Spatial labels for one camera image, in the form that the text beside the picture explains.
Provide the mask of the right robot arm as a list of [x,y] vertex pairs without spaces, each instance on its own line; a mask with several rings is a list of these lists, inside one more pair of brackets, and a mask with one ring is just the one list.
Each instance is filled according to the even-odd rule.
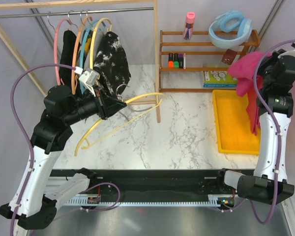
[[248,200],[276,205],[294,194],[287,183],[285,167],[286,140],[293,115],[294,101],[290,93],[295,81],[295,39],[289,40],[290,51],[269,49],[258,61],[253,85],[257,95],[261,142],[259,159],[253,175],[226,170],[215,181],[216,190],[228,193],[232,188]]

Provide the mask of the pink trousers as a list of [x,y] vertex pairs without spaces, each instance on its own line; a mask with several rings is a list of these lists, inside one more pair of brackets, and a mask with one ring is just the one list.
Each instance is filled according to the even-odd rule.
[[258,116],[259,108],[256,104],[257,95],[254,89],[253,76],[256,66],[263,55],[264,52],[260,51],[249,53],[240,58],[237,62],[233,63],[228,69],[228,74],[238,80],[236,86],[237,95],[240,97],[247,96],[248,98],[246,112],[249,116],[251,133],[254,135],[258,135],[260,122]]

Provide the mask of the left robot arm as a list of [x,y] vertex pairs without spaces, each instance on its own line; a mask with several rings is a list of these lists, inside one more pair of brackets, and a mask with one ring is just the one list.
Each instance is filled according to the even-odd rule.
[[46,192],[46,184],[56,160],[73,134],[71,125],[93,115],[109,118],[127,104],[98,91],[76,98],[67,86],[55,86],[44,98],[45,110],[29,140],[30,155],[14,198],[0,207],[0,215],[17,219],[25,230],[42,230],[50,225],[57,211],[79,193],[94,193],[96,174],[86,168],[58,188]]

